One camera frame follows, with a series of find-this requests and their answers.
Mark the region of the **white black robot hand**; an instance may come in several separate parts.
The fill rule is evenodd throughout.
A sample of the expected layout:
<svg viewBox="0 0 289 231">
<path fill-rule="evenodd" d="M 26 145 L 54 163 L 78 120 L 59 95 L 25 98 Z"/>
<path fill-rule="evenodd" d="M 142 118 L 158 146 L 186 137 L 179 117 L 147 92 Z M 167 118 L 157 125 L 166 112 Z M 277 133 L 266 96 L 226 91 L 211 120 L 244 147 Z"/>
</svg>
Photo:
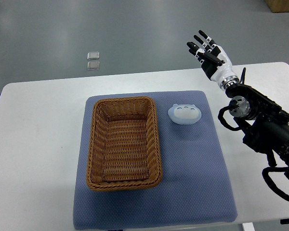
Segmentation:
<svg viewBox="0 0 289 231">
<path fill-rule="evenodd" d="M 216 82 L 221 90 L 226 90 L 230 85 L 238 83 L 239 78 L 232 70 L 232 62 L 224 49 L 202 30 L 198 33 L 199 36 L 194 35 L 198 44 L 190 41 L 187 46 L 189 52 L 201 64 L 207 78 Z"/>
</svg>

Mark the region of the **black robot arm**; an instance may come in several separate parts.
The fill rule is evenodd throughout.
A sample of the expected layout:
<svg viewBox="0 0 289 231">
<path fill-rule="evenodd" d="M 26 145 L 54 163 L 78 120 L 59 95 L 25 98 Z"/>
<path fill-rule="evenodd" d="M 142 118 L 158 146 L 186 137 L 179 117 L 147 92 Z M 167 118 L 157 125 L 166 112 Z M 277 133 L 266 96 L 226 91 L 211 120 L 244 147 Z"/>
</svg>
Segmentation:
<svg viewBox="0 0 289 231">
<path fill-rule="evenodd" d="M 289 113 L 274 101 L 241 78 L 226 84 L 226 95 L 231 98 L 228 106 L 219 111 L 220 123 L 231 131 L 243 131 L 243 143 L 257 153 L 267 156 L 268 167 L 262 176 L 268 187 L 289 202 L 289 195 L 279 189 L 269 174 L 282 172 L 289 180 Z"/>
</svg>

